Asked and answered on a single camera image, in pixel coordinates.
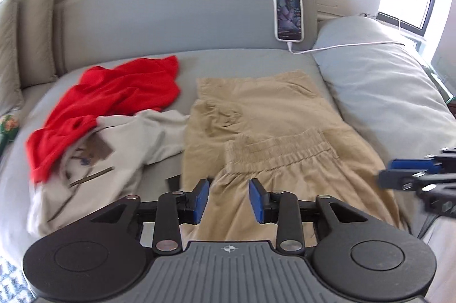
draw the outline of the pillow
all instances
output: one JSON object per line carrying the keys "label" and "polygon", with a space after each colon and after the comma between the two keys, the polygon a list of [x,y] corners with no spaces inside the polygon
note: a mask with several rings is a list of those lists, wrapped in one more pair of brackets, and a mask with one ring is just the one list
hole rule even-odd
{"label": "pillow", "polygon": [[[384,40],[398,39],[373,19],[345,17],[321,24],[314,48]],[[343,119],[385,164],[456,146],[456,120],[412,52],[383,44],[312,53]],[[406,218],[420,227],[413,197],[397,192],[396,198]]]}
{"label": "pillow", "polygon": [[52,56],[54,0],[19,0],[19,75],[21,87],[55,82]]}
{"label": "pillow", "polygon": [[0,3],[0,115],[24,103],[17,68],[17,0]]}

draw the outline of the beige garment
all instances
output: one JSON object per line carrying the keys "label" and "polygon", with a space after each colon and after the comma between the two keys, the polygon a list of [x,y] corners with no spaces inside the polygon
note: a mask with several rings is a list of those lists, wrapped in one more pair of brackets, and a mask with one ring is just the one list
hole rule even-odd
{"label": "beige garment", "polygon": [[[302,71],[266,78],[198,80],[200,99],[186,129],[182,186],[215,177],[198,226],[182,236],[208,241],[275,240],[275,225],[256,223],[248,181],[300,200],[329,194],[399,226],[393,194],[375,179],[383,163],[318,93]],[[306,244],[315,243],[312,225]]]}

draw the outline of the bedroom floor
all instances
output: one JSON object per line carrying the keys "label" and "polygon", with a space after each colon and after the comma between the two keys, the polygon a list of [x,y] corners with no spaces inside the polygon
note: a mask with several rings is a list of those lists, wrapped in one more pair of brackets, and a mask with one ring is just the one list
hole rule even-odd
{"label": "bedroom floor", "polygon": [[0,303],[29,303],[33,299],[22,271],[0,256]]}

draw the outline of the smartphone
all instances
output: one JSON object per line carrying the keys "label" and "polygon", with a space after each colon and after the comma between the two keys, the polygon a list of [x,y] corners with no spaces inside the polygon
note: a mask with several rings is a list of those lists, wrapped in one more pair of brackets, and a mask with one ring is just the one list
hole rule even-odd
{"label": "smartphone", "polygon": [[304,39],[302,0],[274,0],[274,31],[281,42]]}

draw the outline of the red cloth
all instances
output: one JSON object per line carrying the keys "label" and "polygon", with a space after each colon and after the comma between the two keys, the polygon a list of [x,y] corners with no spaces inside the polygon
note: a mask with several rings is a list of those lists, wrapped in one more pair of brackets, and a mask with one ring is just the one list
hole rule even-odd
{"label": "red cloth", "polygon": [[132,115],[145,109],[161,111],[179,95],[174,79],[175,56],[139,58],[114,69],[88,69],[62,97],[44,127],[33,132],[26,147],[33,183],[45,182],[53,163],[97,125],[102,115]]}

